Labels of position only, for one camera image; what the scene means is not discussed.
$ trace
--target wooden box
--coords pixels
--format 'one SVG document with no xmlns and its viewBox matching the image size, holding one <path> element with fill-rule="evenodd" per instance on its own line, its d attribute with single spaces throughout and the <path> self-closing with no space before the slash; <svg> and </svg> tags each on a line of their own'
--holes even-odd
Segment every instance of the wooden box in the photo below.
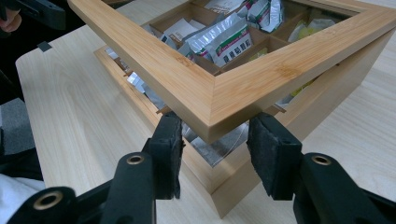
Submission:
<svg viewBox="0 0 396 224">
<path fill-rule="evenodd" d="M 185 2 L 146 24 L 161 32 L 179 17 L 202 15 L 202 11 L 194 12 L 203 10 L 205 4 Z M 390 8 L 352 0 L 284 3 L 285 20 L 276 31 L 255 35 L 254 47 L 216 67 L 205 61 L 192 63 L 101 1 L 69 0 L 70 7 L 108 44 L 95 55 L 140 108 L 140 119 L 154 130 L 161 114 L 128 83 L 125 72 L 106 53 L 108 47 L 209 144 L 261 111 L 274 114 L 303 140 L 361 84 L 396 27 L 396 10 Z M 331 18 L 336 24 L 289 43 L 296 24 L 313 18 Z M 269 53 L 250 62 L 250 56 L 264 47 Z M 286 107 L 274 106 L 311 80 L 315 81 Z M 187 142 L 183 162 L 183 172 L 220 217 L 260 182 L 246 144 L 212 166 Z"/>
</svg>

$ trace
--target packet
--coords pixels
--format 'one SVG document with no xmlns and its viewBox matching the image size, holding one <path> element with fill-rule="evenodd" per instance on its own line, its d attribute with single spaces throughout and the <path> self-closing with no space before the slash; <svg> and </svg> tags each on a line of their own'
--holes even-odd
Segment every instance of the packet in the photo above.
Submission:
<svg viewBox="0 0 396 224">
<path fill-rule="evenodd" d="M 229 14 L 239 8 L 244 0 L 211 0 L 205 5 L 205 8 L 216 13 Z"/>
<path fill-rule="evenodd" d="M 239 17 L 241 18 L 247 18 L 248 16 L 248 10 L 255 4 L 257 0 L 247 0 L 245 5 L 239 9 L 239 11 L 236 13 Z"/>
<path fill-rule="evenodd" d="M 211 43 L 218 35 L 222 32 L 233 26 L 239 21 L 243 21 L 244 19 L 239 18 L 236 13 L 232 13 L 230 16 L 225 18 L 223 21 L 220 21 L 201 32 L 189 37 L 185 41 L 189 43 L 191 50 L 197 54 L 198 56 L 204 57 L 210 61 L 212 58 L 208 53 L 206 46 Z"/>
<path fill-rule="evenodd" d="M 259 0 L 247 12 L 247 20 L 256 22 L 260 27 L 270 24 L 270 4 L 268 0 Z"/>
<path fill-rule="evenodd" d="M 206 46 L 213 63 L 218 67 L 230 62 L 252 45 L 247 22 L 240 20 L 218 35 Z"/>
<path fill-rule="evenodd" d="M 174 41 L 181 42 L 185 36 L 194 33 L 197 30 L 198 29 L 196 27 L 186 22 L 183 18 L 166 29 L 163 33 L 171 37 Z"/>
<path fill-rule="evenodd" d="M 262 26 L 262 30 L 272 33 L 283 22 L 284 8 L 281 0 L 271 0 L 270 7 L 270 23 Z"/>
</svg>

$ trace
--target gray fabric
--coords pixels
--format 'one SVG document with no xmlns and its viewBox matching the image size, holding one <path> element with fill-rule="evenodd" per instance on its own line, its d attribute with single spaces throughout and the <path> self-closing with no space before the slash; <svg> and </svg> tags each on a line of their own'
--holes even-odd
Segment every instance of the gray fabric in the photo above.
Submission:
<svg viewBox="0 0 396 224">
<path fill-rule="evenodd" d="M 35 147 L 26 105 L 15 99 L 1 105 L 5 154 L 14 154 Z"/>
</svg>

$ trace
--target metal rivet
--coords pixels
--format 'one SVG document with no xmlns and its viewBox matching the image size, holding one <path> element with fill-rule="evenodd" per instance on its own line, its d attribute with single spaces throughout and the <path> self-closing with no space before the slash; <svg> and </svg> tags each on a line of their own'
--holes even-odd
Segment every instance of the metal rivet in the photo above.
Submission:
<svg viewBox="0 0 396 224">
<path fill-rule="evenodd" d="M 39 197 L 33 204 L 35 210 L 45 210 L 56 205 L 62 200 L 64 195 L 59 191 L 55 190 L 53 192 L 46 193 Z"/>
<path fill-rule="evenodd" d="M 126 160 L 128 164 L 137 165 L 141 163 L 145 158 L 142 156 L 132 156 Z"/>
<path fill-rule="evenodd" d="M 330 161 L 326 157 L 322 157 L 322 156 L 313 156 L 312 157 L 312 161 L 314 161 L 315 163 L 320 164 L 320 165 L 330 165 L 330 164 L 332 164 L 332 161 Z"/>
</svg>

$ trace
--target light wooden table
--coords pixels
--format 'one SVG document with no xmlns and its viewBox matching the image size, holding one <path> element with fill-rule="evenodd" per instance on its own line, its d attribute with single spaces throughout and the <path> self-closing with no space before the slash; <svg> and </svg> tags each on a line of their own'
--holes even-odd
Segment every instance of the light wooden table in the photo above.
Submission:
<svg viewBox="0 0 396 224">
<path fill-rule="evenodd" d="M 137 0 L 119 11 L 143 24 L 181 2 Z M 392 0 L 378 3 L 396 7 Z M 89 27 L 50 44 L 48 51 L 20 57 L 17 67 L 46 186 L 68 186 L 81 194 L 111 179 L 118 159 L 140 151 L 153 128 L 93 55 L 105 43 Z M 393 201 L 395 59 L 396 35 L 363 83 L 303 141 L 304 152 L 336 158 L 359 186 Z M 295 223 L 292 202 L 273 202 L 262 185 L 219 219 L 186 170 L 180 174 L 181 199 L 157 202 L 159 223 Z"/>
</svg>

